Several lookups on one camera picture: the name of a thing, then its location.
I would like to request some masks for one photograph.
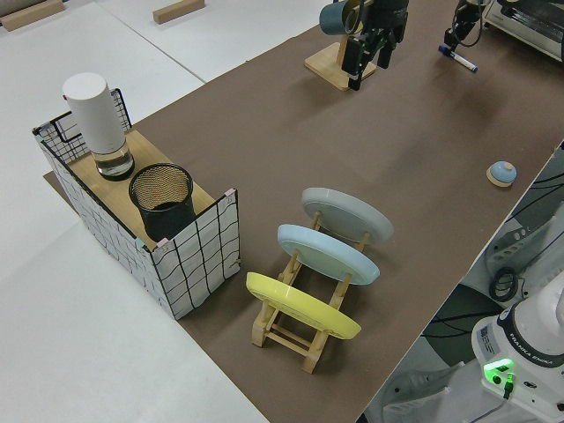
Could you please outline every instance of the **white table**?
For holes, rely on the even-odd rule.
[[[76,72],[120,87],[133,122],[202,82],[86,0],[0,28],[0,57],[2,420],[266,421],[43,180],[31,134]]]
[[[97,3],[208,82],[317,25],[331,0],[206,0],[203,9],[161,25],[152,12],[174,0]]]

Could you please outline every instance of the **black mesh pencil holder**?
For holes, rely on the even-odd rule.
[[[133,177],[130,198],[152,240],[171,240],[196,219],[193,185],[189,173],[171,163],[150,165]]]

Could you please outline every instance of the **wooden mug stand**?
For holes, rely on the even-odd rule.
[[[181,0],[180,2],[170,4],[169,6],[154,11],[152,13],[152,18],[160,25],[168,22],[169,20],[173,20],[193,11],[202,9],[204,6],[204,0]]]
[[[314,215],[311,228],[319,231],[319,219],[321,218],[321,213],[317,211]],[[364,238],[358,242],[355,248],[362,252],[364,249],[370,234],[366,233]],[[284,284],[292,286],[294,280],[300,272],[302,264],[297,260],[298,253],[292,254],[290,261],[286,265],[284,271],[278,275],[278,280]],[[335,291],[330,299],[329,305],[336,310],[339,310],[343,299],[345,298],[346,291],[349,287],[351,281],[351,275],[347,275],[345,280],[337,283]],[[304,361],[301,365],[301,369],[313,373],[317,361],[321,358],[323,348],[329,337],[329,334],[325,331],[318,330],[315,333],[314,339],[310,342],[306,339],[292,333],[288,329],[281,327],[278,324],[279,310],[263,301],[263,306],[253,323],[252,330],[252,342],[254,345],[262,347],[266,338],[270,338],[279,344],[290,348],[291,350],[297,352],[304,356]]]
[[[6,31],[13,31],[47,16],[54,15],[59,11],[64,11],[63,0],[46,0],[21,11],[15,11],[9,15],[2,16],[0,24],[2,24]]]
[[[323,50],[318,51],[308,57],[304,63],[306,68],[331,83],[340,91],[347,91],[349,89],[348,74],[341,69],[348,37],[348,35],[343,35],[341,42],[334,42]],[[369,62],[362,73],[362,79],[369,77],[375,71],[376,65]]]

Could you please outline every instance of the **yellow plate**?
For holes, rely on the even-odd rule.
[[[335,338],[352,339],[360,332],[359,324],[347,315],[276,279],[249,272],[247,289],[282,313]]]

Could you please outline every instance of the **blue marker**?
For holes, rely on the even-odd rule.
[[[463,65],[463,67],[465,67],[466,69],[468,69],[470,72],[472,73],[476,73],[478,71],[478,66],[476,66],[474,63],[467,61],[466,59],[464,59],[462,56],[458,55],[457,53],[455,53],[454,51],[450,50],[450,48],[448,48],[447,46],[445,46],[444,44],[439,46],[439,51],[441,53],[443,53],[446,57],[450,57],[451,59],[456,60],[457,62],[459,62],[460,64]]]

